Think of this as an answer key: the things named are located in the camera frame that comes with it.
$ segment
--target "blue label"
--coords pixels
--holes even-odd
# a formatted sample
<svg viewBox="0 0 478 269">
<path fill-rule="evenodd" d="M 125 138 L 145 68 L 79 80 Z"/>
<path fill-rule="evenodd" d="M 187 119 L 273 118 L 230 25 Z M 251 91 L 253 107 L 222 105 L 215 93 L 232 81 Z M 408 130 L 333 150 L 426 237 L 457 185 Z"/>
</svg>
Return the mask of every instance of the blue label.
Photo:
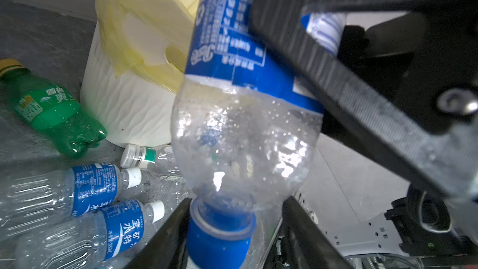
<svg viewBox="0 0 478 269">
<path fill-rule="evenodd" d="M 264 44 L 248 33 L 252 0 L 201 0 L 186 66 L 189 79 L 200 76 L 230 81 L 322 112 L 323 106 L 301 86 Z"/>
<path fill-rule="evenodd" d="M 72 216 L 81 216 L 108 206 L 116 197 L 118 182 L 112 163 L 72 167 L 75 174 L 75 198 Z"/>
<path fill-rule="evenodd" d="M 137 200 L 120 202 L 101 208 L 100 211 L 103 213 L 108 231 L 105 260 L 140 242 L 144 233 L 144 218 Z"/>
</svg>

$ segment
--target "white bottle cap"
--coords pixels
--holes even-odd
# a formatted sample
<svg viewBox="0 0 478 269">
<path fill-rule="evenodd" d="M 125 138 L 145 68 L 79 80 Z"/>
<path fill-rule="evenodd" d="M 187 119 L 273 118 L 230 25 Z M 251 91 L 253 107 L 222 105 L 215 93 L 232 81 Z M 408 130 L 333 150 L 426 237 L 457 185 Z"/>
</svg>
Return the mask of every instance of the white bottle cap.
<svg viewBox="0 0 478 269">
<path fill-rule="evenodd" d="M 140 146 L 127 145 L 121 157 L 121 167 L 129 168 L 140 158 Z"/>
<path fill-rule="evenodd" d="M 129 177 L 128 188 L 138 186 L 141 182 L 141 169 L 138 167 L 133 167 L 124 170 L 128 173 Z"/>
<path fill-rule="evenodd" d="M 152 207 L 152 221 L 156 222 L 164 216 L 164 204 L 162 201 L 149 202 L 147 205 Z"/>
</svg>

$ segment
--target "plastic bottle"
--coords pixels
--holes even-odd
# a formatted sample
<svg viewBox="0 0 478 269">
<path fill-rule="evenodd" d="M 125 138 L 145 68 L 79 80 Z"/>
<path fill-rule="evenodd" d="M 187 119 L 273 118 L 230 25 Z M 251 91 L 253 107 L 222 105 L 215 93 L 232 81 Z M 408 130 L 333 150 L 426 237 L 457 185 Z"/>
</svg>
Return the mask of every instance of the plastic bottle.
<svg viewBox="0 0 478 269">
<path fill-rule="evenodd" d="M 182 180 L 181 171 L 176 166 L 173 149 L 168 145 L 154 148 L 127 145 L 121 157 L 121 167 L 139 167 L 149 171 L 162 181 Z"/>
<path fill-rule="evenodd" d="M 7 179 L 0 182 L 0 241 L 109 205 L 140 182 L 140 169 L 112 163 Z"/>
<path fill-rule="evenodd" d="M 251 3 L 200 0 L 173 106 L 172 147 L 197 194 L 186 246 L 202 269 L 242 265 L 254 212 L 278 206 L 306 178 L 322 124 L 322 105 L 249 33 Z M 327 15 L 337 48 L 339 19 Z"/>
<path fill-rule="evenodd" d="M 106 137 L 105 128 L 82 111 L 68 90 L 31 75 L 19 61 L 0 60 L 0 81 L 8 85 L 9 105 L 60 153 L 80 158 Z"/>
<path fill-rule="evenodd" d="M 138 244 L 164 216 L 162 201 L 128 200 L 21 237 L 16 269 L 91 269 Z"/>
</svg>

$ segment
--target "metal bolt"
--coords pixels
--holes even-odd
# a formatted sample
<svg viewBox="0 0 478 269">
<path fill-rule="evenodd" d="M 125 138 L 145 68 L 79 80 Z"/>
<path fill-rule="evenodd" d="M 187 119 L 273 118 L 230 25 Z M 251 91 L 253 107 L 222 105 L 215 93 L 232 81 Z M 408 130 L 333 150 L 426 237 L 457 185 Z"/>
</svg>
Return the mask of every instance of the metal bolt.
<svg viewBox="0 0 478 269">
<path fill-rule="evenodd" d="M 448 114 L 467 116 L 478 110 L 478 97 L 468 89 L 451 88 L 440 94 L 436 106 Z"/>
</svg>

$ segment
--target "yellow plastic bag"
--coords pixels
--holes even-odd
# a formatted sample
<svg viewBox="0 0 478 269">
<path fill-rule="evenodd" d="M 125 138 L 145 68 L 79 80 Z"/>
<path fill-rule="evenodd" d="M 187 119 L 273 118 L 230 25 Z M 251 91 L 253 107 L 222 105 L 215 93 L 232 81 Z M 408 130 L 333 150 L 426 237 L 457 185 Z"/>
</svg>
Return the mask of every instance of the yellow plastic bag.
<svg viewBox="0 0 478 269">
<path fill-rule="evenodd" d="M 183 80 L 198 3 L 199 0 L 96 0 L 101 46 L 116 76 L 133 69 L 146 81 L 176 93 Z M 128 14 L 151 25 L 166 38 L 169 46 L 165 55 L 169 63 L 144 62 L 123 32 L 123 21 Z"/>
</svg>

